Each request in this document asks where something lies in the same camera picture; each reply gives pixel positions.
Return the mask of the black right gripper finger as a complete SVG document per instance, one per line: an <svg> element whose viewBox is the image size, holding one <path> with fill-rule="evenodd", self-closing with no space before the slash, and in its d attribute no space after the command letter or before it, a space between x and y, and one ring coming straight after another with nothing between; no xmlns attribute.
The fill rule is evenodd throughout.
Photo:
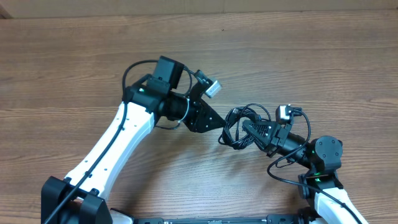
<svg viewBox="0 0 398 224"><path fill-rule="evenodd" d="M259 149L265 149L268 146L268 134L248 133L248 139L245 146L255 144Z"/></svg>
<svg viewBox="0 0 398 224"><path fill-rule="evenodd" d="M268 138L273 132L273 127L269 121L245 120L243 129L257 138Z"/></svg>

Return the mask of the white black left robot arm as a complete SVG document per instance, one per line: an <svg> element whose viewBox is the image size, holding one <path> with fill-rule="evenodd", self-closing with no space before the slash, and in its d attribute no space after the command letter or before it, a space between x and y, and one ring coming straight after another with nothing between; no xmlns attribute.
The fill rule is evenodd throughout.
<svg viewBox="0 0 398 224"><path fill-rule="evenodd" d="M224 119L202 98L214 97L218 80L164 56L155 69L128 86L108 129L88 155L63 179L49 177L41 191L42 223L134 223L132 215L108 208L111 189L140 142L161 117L205 133L222 128Z"/></svg>

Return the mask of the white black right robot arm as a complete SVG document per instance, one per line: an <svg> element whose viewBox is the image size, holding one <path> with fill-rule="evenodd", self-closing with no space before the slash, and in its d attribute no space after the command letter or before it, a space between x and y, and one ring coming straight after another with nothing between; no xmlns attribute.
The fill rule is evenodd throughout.
<svg viewBox="0 0 398 224"><path fill-rule="evenodd" d="M284 124L276 121L243 122L243 130L254 137L254 142L268 157L279 154L267 173L275 180L296 185L300 196L309 204L309 211L298 216L304 223L366 223L348 197L343 184L338 179L337 170L341 167L343 143L332 136L322 136L309 141L310 135L303 138L291 132L292 121ZM279 167L280 161L289 165L299 164L307 172L298 175L298 180L288 180L271 172Z"/></svg>

